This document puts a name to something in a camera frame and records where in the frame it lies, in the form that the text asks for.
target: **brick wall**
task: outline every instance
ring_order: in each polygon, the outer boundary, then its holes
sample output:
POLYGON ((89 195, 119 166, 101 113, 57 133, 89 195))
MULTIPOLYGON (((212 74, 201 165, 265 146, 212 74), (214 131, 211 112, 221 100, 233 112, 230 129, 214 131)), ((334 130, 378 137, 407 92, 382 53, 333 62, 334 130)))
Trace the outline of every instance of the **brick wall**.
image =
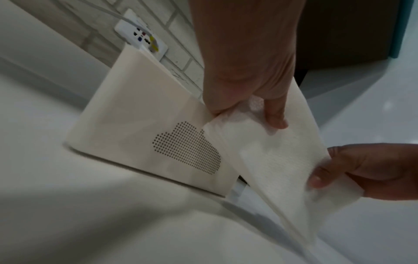
MULTIPOLYGON (((113 30, 118 19, 78 0, 10 0, 108 66, 124 41, 113 30)), ((187 0, 89 0, 123 14, 131 8, 169 47, 161 63, 194 96, 203 88, 203 60, 187 0)))

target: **white tissue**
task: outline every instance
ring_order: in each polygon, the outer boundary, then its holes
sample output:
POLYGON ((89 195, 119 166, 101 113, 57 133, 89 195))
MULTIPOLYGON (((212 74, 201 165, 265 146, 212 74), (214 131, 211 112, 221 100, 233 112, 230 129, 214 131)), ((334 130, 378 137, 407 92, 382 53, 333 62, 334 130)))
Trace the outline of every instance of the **white tissue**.
POLYGON ((266 124, 263 107, 262 99, 252 97, 203 129, 221 156, 280 216, 290 235, 312 244, 325 218, 356 201, 363 190, 346 175, 321 190, 306 186, 313 169, 330 156, 294 80, 287 95, 287 129, 266 124))

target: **wall socket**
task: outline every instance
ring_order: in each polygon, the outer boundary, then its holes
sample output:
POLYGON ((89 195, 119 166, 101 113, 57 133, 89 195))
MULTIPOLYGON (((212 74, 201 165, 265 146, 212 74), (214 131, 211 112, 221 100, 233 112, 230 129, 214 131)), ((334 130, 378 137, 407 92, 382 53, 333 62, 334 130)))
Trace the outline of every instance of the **wall socket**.
POLYGON ((122 36, 129 44, 136 47, 137 49, 146 50, 151 53, 158 61, 162 59, 164 54, 167 52, 169 47, 158 37, 156 36, 146 25, 146 23, 139 18, 132 9, 126 10, 125 14, 123 15, 127 19, 131 20, 135 24, 138 24, 151 32, 153 37, 157 40, 158 44, 158 51, 151 52, 149 51, 149 46, 151 41, 149 40, 149 36, 145 34, 139 28, 132 26, 131 24, 120 20, 116 26, 115 31, 122 36))

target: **fingernail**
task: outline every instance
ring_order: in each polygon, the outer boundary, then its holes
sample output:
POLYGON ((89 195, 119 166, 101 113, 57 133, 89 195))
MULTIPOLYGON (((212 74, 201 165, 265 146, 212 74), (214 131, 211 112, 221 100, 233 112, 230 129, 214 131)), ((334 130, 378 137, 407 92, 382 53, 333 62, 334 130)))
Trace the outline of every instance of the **fingernail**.
POLYGON ((324 186, 324 183, 322 181, 322 179, 316 175, 312 175, 309 179, 308 179, 308 185, 312 188, 322 188, 324 186))
POLYGON ((277 129, 285 129, 289 126, 286 119, 278 118, 275 115, 268 115, 266 117, 266 120, 270 124, 270 126, 277 129))

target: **cable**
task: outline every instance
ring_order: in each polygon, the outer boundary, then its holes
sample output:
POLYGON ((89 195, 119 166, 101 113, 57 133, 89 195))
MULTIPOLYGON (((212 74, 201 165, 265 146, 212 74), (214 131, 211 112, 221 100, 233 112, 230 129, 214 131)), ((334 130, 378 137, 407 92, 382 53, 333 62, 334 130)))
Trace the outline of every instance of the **cable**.
POLYGON ((82 3, 84 3, 84 4, 86 4, 86 5, 88 5, 88 6, 92 7, 92 8, 94 8, 94 9, 97 9, 97 10, 99 10, 99 11, 103 12, 103 13, 106 13, 106 14, 108 14, 108 15, 111 15, 111 16, 114 16, 114 17, 116 17, 116 18, 118 18, 118 19, 121 19, 121 20, 123 20, 123 21, 125 21, 125 22, 127 22, 127 23, 131 24, 132 26, 134 26, 134 27, 136 27, 136 28, 138 28, 138 29, 142 30, 143 32, 145 32, 145 34, 147 34, 147 35, 149 36, 149 39, 150 39, 150 41, 151 41, 150 51, 151 51, 151 52, 154 52, 154 51, 157 51, 157 52, 158 52, 158 44, 157 44, 157 40, 156 40, 156 39, 152 36, 151 32, 149 32, 149 31, 148 31, 147 29, 145 29, 144 27, 142 27, 142 26, 140 26, 140 25, 138 25, 138 24, 134 23, 132 20, 127 19, 126 17, 124 17, 124 16, 122 16, 122 15, 120 15, 120 14, 118 14, 118 13, 115 13, 115 12, 109 11, 109 10, 107 10, 106 8, 101 7, 101 6, 98 6, 98 5, 96 5, 96 4, 93 4, 93 3, 91 3, 91 2, 89 2, 89 1, 87 1, 87 0, 78 0, 78 1, 80 1, 80 2, 82 2, 82 3))

